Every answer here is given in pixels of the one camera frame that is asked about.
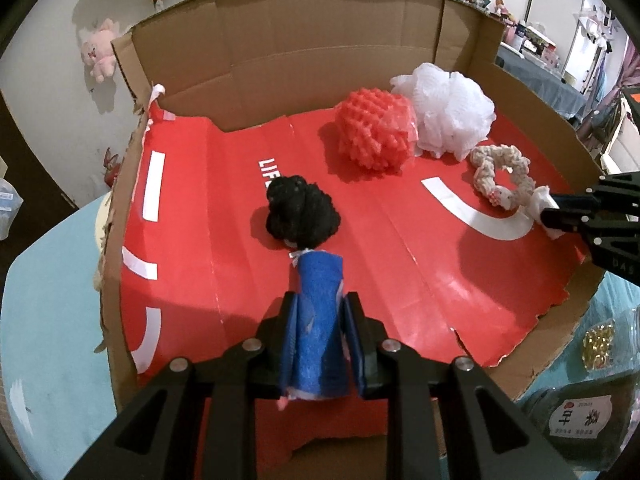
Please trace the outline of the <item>white refrigerator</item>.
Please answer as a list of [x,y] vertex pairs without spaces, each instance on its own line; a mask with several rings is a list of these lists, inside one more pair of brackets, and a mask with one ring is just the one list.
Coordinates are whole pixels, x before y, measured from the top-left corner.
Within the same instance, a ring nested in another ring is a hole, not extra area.
[[559,71],[566,82],[584,91],[606,51],[600,0],[533,0],[527,23],[555,44]]

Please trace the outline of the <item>white plastic bag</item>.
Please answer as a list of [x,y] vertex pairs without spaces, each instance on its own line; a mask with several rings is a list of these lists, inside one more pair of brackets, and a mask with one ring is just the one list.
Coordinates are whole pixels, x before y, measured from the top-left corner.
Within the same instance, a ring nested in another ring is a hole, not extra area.
[[23,199],[5,178],[0,179],[0,240],[6,240]]

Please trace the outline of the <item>pink plush on wall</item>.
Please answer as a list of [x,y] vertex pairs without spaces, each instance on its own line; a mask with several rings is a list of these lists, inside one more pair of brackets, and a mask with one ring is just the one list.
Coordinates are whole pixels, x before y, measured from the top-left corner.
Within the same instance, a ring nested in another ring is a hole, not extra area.
[[112,42],[118,37],[118,25],[107,18],[82,44],[80,56],[97,84],[114,76],[117,58]]

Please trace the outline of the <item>red mesh bath pouf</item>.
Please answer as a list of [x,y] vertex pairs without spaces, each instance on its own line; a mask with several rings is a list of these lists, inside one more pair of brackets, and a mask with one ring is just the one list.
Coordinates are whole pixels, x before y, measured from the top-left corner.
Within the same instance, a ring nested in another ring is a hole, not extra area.
[[338,151],[369,171],[399,174],[414,157],[416,112],[408,98],[378,88],[350,92],[335,107]]

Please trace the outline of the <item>white mesh bath pouf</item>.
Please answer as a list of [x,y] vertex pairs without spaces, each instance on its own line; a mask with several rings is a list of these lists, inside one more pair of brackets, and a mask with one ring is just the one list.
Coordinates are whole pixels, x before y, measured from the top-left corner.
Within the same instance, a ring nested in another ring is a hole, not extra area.
[[453,154],[462,162],[488,139],[496,120],[494,101],[480,85],[459,72],[422,63],[409,75],[390,80],[392,92],[407,98],[416,113],[416,146],[435,158]]

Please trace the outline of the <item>small jar gold capsules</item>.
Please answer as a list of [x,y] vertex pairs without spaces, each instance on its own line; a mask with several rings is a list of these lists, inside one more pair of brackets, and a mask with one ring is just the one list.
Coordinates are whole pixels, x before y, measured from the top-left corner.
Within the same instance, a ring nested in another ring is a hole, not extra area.
[[629,309],[586,330],[580,347],[587,373],[633,370],[639,365],[639,308]]

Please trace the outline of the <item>cardboard box red interior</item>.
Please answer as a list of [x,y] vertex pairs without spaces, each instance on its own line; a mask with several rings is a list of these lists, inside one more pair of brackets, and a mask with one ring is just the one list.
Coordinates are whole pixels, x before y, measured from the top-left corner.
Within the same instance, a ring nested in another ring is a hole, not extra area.
[[[484,145],[515,145],[551,192],[585,191],[598,167],[496,64],[502,35],[452,0],[186,0],[117,38],[140,113],[113,188],[101,292],[118,414],[172,359],[218,358],[294,295],[301,250],[266,230],[267,188],[291,176],[341,216],[311,250],[343,258],[343,299],[357,294],[425,359],[469,356],[515,404],[603,278],[589,248],[491,206],[466,158],[369,171],[338,151],[335,125],[350,92],[390,92],[393,77],[431,62],[494,101]],[[256,402],[256,478],[389,479],[387,403],[360,396],[341,333],[344,396]]]

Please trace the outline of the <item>cream knitted scrunchie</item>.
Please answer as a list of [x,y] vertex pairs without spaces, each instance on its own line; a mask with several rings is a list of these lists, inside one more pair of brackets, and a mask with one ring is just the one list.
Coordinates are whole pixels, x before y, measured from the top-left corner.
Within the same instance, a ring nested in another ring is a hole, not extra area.
[[524,212],[552,240],[563,235],[542,225],[542,212],[558,209],[559,205],[548,185],[538,185],[529,174],[530,160],[515,145],[479,145],[470,151],[469,162],[474,168],[474,188],[492,206]]

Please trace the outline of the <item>black fluffy scrunchie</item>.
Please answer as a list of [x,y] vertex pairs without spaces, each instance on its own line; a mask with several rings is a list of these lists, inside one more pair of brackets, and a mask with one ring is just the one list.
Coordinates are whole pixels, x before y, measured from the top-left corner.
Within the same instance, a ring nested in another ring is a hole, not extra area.
[[340,228],[342,219],[332,197],[301,176],[275,178],[266,196],[266,230],[285,245],[316,249]]

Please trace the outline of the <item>blue cloth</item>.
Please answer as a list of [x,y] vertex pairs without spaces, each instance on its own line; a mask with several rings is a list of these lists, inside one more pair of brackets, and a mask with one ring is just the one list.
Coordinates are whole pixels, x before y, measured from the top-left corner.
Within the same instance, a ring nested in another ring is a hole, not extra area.
[[340,324],[343,258],[323,250],[296,252],[298,277],[286,322],[280,386],[291,399],[344,396],[348,374]]

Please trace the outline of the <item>side table grey cloth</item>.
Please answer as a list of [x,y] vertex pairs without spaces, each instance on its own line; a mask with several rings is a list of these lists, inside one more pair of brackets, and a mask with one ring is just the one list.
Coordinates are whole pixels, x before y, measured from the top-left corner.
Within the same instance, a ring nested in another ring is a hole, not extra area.
[[525,84],[566,120],[580,122],[584,118],[587,102],[584,95],[545,68],[516,54],[504,44],[500,44],[496,64]]

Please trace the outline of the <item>large jar dark tea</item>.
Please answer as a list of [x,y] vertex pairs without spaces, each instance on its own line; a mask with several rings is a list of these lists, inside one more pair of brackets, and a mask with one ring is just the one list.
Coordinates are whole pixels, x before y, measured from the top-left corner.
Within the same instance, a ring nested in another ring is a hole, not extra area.
[[540,389],[523,411],[567,463],[584,471],[606,471],[639,426],[639,374]]

